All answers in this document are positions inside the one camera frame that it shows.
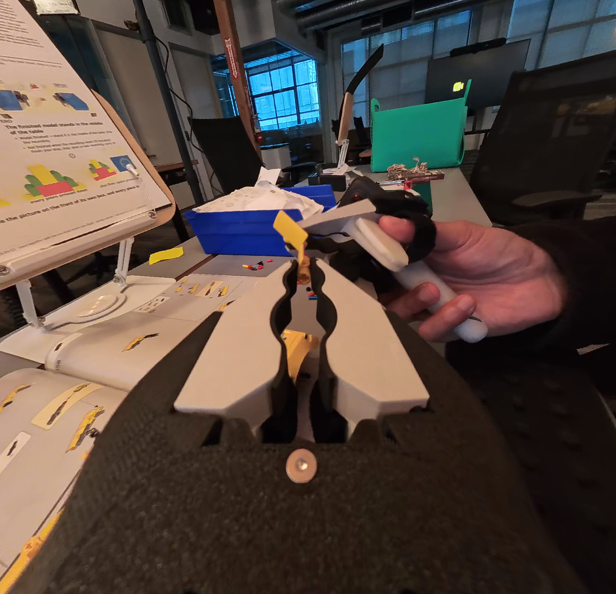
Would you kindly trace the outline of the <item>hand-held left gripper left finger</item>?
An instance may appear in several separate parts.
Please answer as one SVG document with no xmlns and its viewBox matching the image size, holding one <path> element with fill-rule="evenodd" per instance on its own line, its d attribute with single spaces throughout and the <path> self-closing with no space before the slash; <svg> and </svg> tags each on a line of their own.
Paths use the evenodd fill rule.
<svg viewBox="0 0 616 594">
<path fill-rule="evenodd" d="M 183 413 L 245 421 L 266 443 L 297 431 L 297 389 L 282 333 L 291 321 L 297 261 L 259 280 L 220 315 L 174 402 Z"/>
</svg>

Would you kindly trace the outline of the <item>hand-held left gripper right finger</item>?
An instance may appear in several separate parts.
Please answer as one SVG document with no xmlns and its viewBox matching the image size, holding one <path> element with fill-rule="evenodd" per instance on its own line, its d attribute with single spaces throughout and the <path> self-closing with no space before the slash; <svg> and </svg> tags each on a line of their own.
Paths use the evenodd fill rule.
<svg viewBox="0 0 616 594">
<path fill-rule="evenodd" d="M 309 413 L 317 443 L 344 443 L 365 420 L 424 410 L 429 393 L 380 303 L 321 259 L 311 260 L 325 334 Z"/>
</svg>

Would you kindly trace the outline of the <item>yellow curved panel brick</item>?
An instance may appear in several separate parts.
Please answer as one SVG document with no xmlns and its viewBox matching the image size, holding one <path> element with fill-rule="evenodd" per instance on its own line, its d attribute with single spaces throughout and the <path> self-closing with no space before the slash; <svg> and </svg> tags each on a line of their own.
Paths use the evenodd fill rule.
<svg viewBox="0 0 616 594">
<path fill-rule="evenodd" d="M 308 234 L 285 211 L 279 211 L 273 222 L 273 228 L 282 237 L 289 252 L 300 263 L 305 256 Z"/>
</svg>

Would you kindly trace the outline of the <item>yellow brick car model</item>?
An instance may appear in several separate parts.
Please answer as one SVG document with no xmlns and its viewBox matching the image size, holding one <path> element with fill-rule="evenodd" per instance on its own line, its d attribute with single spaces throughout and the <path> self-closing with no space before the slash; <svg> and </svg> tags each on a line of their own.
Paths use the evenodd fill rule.
<svg viewBox="0 0 616 594">
<path fill-rule="evenodd" d="M 296 383 L 304 359 L 308 353 L 319 348 L 320 340 L 311 334 L 290 329 L 285 329 L 281 338 L 287 352 L 288 374 Z"/>
</svg>

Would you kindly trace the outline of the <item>person's right hand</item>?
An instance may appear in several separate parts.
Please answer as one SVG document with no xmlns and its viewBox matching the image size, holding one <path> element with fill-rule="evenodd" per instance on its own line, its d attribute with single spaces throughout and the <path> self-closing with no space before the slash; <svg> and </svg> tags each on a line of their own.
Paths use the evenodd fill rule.
<svg viewBox="0 0 616 594">
<path fill-rule="evenodd" d="M 538 245 L 508 230 L 457 220 L 436 222 L 437 236 L 425 263 L 456 297 L 434 313 L 439 299 L 433 283 L 412 290 L 399 285 L 378 299 L 401 319 L 420 321 L 418 332 L 428 342 L 457 339 L 453 330 L 472 315 L 503 336 L 557 319 L 567 301 L 564 276 Z"/>
</svg>

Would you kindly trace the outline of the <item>brown box with twine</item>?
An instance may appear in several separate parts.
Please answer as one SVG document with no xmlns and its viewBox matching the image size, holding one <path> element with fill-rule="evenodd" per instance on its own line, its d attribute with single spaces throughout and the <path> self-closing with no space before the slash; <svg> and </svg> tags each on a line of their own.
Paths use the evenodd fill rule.
<svg viewBox="0 0 616 594">
<path fill-rule="evenodd" d="M 413 158 L 415 165 L 408 168 L 405 164 L 394 164 L 387 168 L 388 181 L 411 181 L 427 182 L 438 181 L 445 174 L 438 169 L 429 169 L 427 162 L 422 162 L 418 157 Z"/>
</svg>

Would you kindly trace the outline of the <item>green bag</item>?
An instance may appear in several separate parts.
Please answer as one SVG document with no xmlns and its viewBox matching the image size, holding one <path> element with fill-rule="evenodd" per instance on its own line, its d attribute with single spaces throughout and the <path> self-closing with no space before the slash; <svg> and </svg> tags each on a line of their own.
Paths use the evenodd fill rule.
<svg viewBox="0 0 616 594">
<path fill-rule="evenodd" d="M 460 165 L 471 85 L 472 79 L 462 83 L 454 99 L 390 110 L 382 110 L 379 101 L 372 99 L 372 171 L 410 165 L 415 158 L 429 169 Z"/>
</svg>

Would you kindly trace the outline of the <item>white printed paper bags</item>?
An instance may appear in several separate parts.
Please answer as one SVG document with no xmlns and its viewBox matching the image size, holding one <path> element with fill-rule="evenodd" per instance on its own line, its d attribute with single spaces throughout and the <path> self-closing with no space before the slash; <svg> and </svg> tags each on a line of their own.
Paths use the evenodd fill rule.
<svg viewBox="0 0 616 594">
<path fill-rule="evenodd" d="M 284 191 L 276 183 L 282 169 L 261 167 L 257 182 L 252 187 L 234 190 L 228 195 L 216 198 L 209 203 L 195 207 L 196 213 L 228 213 L 237 211 L 291 211 L 298 210 L 301 219 L 321 214 L 325 208 L 319 203 L 299 195 Z"/>
</svg>

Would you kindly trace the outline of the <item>scattered small pin bricks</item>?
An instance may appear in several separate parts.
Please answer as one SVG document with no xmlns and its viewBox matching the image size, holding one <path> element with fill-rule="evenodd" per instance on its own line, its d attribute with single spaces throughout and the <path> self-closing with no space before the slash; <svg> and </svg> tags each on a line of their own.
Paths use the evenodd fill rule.
<svg viewBox="0 0 616 594">
<path fill-rule="evenodd" d="M 287 265 L 294 261 L 291 257 L 257 258 L 256 261 L 251 261 L 251 258 L 242 264 L 242 275 L 246 274 L 256 279 L 264 279 L 273 275 L 279 268 L 287 268 Z M 297 281 L 296 292 L 299 297 L 304 297 L 309 301 L 316 302 L 318 300 L 318 295 L 310 282 L 300 283 Z"/>
</svg>

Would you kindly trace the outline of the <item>blue bin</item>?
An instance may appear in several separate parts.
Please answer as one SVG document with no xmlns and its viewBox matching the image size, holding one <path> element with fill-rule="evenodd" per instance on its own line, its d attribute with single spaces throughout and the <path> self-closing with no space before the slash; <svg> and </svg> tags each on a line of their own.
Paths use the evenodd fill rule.
<svg viewBox="0 0 616 594">
<path fill-rule="evenodd" d="M 283 190 L 310 198 L 322 205 L 325 211 L 336 205 L 334 192 L 327 184 Z M 273 228 L 278 212 L 267 210 L 196 213 L 190 210 L 184 215 L 205 253 L 271 258 L 289 256 L 282 237 Z M 302 221 L 298 210 L 285 212 L 295 222 Z"/>
</svg>

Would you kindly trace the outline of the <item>black perforated mat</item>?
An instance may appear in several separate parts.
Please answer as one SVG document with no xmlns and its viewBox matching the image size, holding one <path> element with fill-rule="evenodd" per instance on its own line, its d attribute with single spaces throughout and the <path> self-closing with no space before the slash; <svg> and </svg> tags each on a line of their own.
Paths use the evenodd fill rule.
<svg viewBox="0 0 616 594">
<path fill-rule="evenodd" d="M 615 593 L 615 421 L 578 352 L 454 342 L 445 357 L 503 433 L 589 593 Z"/>
</svg>

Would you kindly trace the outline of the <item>instruction booklet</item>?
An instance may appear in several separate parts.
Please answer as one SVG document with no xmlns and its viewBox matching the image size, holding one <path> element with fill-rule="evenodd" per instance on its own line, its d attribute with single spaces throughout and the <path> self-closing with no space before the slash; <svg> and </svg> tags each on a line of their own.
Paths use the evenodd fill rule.
<svg viewBox="0 0 616 594">
<path fill-rule="evenodd" d="M 1 378 L 1 591 L 49 535 L 113 413 L 208 316 L 259 279 L 192 274 L 132 311 L 62 330 L 42 368 Z"/>
</svg>

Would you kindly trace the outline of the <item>black wall screen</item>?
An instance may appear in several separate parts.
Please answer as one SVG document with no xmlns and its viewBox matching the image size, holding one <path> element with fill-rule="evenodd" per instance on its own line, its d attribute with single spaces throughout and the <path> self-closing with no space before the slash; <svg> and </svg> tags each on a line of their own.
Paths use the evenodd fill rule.
<svg viewBox="0 0 616 594">
<path fill-rule="evenodd" d="M 497 39 L 461 49 L 427 65 L 426 104 L 465 97 L 469 110 L 500 105 L 511 75 L 525 68 L 530 39 Z"/>
</svg>

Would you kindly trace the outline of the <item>wooden post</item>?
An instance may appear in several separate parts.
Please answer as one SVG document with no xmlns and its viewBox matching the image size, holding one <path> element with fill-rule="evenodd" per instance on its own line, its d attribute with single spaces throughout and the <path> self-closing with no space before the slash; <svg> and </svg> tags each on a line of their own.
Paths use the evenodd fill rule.
<svg viewBox="0 0 616 594">
<path fill-rule="evenodd" d="M 258 158 L 261 158 L 232 0 L 213 0 L 213 3 L 230 79 L 234 88 L 238 114 L 252 147 L 256 150 Z"/>
</svg>

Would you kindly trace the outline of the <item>dark steel post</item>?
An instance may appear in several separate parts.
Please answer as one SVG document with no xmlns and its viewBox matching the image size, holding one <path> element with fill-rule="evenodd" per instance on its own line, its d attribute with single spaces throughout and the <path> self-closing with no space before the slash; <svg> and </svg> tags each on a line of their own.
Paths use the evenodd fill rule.
<svg viewBox="0 0 616 594">
<path fill-rule="evenodd" d="M 143 42 L 150 57 L 150 62 L 153 67 L 158 88 L 163 99 L 165 110 L 171 124 L 174 139 L 177 144 L 179 154 L 184 165 L 185 174 L 187 176 L 187 182 L 191 189 L 193 199 L 196 205 L 200 205 L 204 202 L 203 191 L 201 189 L 200 181 L 192 165 L 192 156 L 187 144 L 187 139 L 184 134 L 179 114 L 175 107 L 174 97 L 167 81 L 167 74 L 161 53 L 158 48 L 158 41 L 147 15 L 143 0 L 133 0 L 135 8 L 135 14 L 137 23 L 139 24 L 139 31 L 142 36 Z"/>
</svg>

